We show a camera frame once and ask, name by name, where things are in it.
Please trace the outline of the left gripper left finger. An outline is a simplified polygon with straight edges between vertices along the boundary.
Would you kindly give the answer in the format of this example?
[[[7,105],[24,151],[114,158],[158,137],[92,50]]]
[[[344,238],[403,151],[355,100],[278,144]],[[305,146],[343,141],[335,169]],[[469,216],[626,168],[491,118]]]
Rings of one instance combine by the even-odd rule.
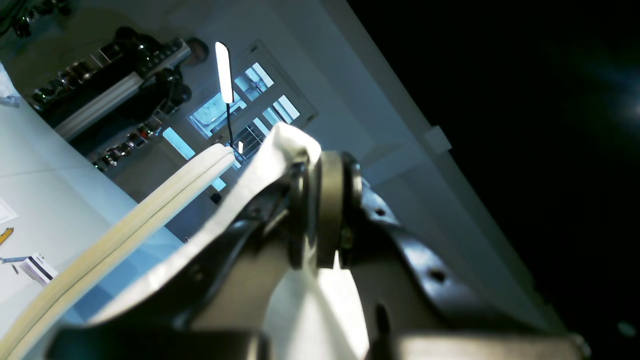
[[[51,339],[47,360],[274,360],[270,338],[258,325],[241,325],[241,316],[267,306],[286,271],[301,269],[310,221],[310,157],[297,153],[284,174],[258,192],[231,224],[170,276],[166,284],[112,319],[96,325],[66,327]],[[215,319],[223,305],[223,287],[238,288],[233,271],[242,260],[269,255],[249,280],[266,286],[236,304],[230,325]]]

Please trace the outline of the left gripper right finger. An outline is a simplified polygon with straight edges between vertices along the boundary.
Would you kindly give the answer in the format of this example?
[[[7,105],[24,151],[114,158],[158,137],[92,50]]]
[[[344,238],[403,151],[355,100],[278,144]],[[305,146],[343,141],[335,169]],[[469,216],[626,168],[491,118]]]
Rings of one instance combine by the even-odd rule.
[[[368,360],[589,360],[576,333],[549,332],[517,319],[463,280],[407,230],[339,153],[342,229],[339,264],[358,290]]]

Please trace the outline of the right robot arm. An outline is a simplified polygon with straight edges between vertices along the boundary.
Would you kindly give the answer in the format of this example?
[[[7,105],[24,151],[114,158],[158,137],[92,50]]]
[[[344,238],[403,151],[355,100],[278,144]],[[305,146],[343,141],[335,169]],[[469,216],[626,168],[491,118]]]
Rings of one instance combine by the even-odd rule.
[[[182,68],[204,63],[198,38],[160,42],[122,26],[112,41],[26,93],[27,104],[99,171],[114,167],[162,129],[191,98]]]

